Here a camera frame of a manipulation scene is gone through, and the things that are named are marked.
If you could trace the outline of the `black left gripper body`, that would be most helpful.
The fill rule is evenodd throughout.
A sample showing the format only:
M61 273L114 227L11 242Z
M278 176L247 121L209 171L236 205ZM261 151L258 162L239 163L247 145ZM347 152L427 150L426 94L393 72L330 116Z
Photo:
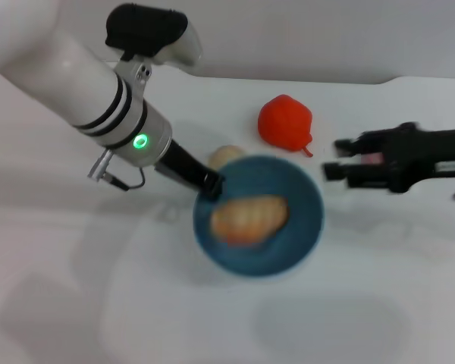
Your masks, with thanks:
M174 140L155 164L155 170L197 192L201 189L206 174L216 172L192 157Z

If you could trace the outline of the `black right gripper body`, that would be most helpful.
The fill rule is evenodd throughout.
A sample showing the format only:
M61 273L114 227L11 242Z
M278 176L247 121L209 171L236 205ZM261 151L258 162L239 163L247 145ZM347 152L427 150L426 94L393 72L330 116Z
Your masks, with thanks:
M392 193L405 193L422 180L455 178L455 130L404 123L390 130L382 154Z

